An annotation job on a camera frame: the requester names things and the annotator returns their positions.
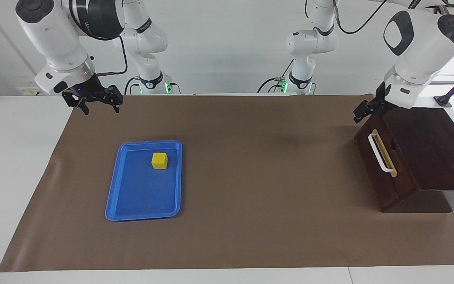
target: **wooden box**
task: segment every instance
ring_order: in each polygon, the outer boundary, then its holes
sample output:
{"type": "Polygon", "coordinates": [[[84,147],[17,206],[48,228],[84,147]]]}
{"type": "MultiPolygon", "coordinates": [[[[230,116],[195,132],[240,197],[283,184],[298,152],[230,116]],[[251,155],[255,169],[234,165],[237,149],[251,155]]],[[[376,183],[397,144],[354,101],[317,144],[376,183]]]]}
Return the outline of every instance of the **wooden box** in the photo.
{"type": "Polygon", "coordinates": [[[355,140],[383,212],[454,210],[454,122],[445,110],[372,115],[355,140]]]}

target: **wall socket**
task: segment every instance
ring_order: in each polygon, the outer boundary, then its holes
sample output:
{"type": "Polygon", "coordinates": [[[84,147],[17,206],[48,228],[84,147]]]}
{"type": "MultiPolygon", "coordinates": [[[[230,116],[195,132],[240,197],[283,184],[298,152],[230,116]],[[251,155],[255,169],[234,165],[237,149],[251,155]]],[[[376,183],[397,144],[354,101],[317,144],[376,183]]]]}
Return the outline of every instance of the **wall socket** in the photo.
{"type": "Polygon", "coordinates": [[[26,87],[26,88],[19,88],[21,95],[46,95],[40,87],[26,87]]]}

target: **table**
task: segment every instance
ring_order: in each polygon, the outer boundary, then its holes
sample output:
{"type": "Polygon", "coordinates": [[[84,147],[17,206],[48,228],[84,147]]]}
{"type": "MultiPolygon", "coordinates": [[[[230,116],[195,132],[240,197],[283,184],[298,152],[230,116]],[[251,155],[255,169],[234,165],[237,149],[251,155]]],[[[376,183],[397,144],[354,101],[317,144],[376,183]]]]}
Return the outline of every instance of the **table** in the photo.
{"type": "MultiPolygon", "coordinates": [[[[421,98],[418,105],[432,106],[432,101],[421,98]]],[[[447,112],[454,120],[454,110],[447,112]]],[[[70,113],[61,97],[0,97],[0,261],[70,113]]],[[[0,282],[112,283],[122,279],[143,283],[178,279],[190,283],[449,283],[454,282],[454,266],[0,273],[0,282]]]]}

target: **plastic tray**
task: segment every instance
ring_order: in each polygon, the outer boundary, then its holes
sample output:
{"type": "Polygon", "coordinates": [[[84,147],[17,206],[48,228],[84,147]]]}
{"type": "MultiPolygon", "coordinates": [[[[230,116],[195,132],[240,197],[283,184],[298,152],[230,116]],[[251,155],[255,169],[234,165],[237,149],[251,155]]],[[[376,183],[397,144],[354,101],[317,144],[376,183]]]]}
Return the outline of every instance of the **plastic tray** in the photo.
{"type": "Polygon", "coordinates": [[[173,217],[180,211],[182,143],[129,142],[119,148],[106,203],[106,219],[129,221],[173,217]],[[156,170],[153,153],[166,153],[167,169],[156,170]]]}

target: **brown mat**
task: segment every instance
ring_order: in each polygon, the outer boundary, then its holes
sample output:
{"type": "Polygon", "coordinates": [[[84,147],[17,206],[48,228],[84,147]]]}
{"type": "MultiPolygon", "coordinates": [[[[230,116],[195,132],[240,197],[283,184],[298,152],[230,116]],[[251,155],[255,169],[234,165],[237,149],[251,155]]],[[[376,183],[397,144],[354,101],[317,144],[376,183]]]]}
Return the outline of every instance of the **brown mat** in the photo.
{"type": "Polygon", "coordinates": [[[363,99],[125,97],[119,115],[74,110],[0,271],[454,264],[454,214],[380,212],[353,140],[363,99]],[[184,146],[181,212],[106,220],[118,147],[168,139],[184,146]]]}

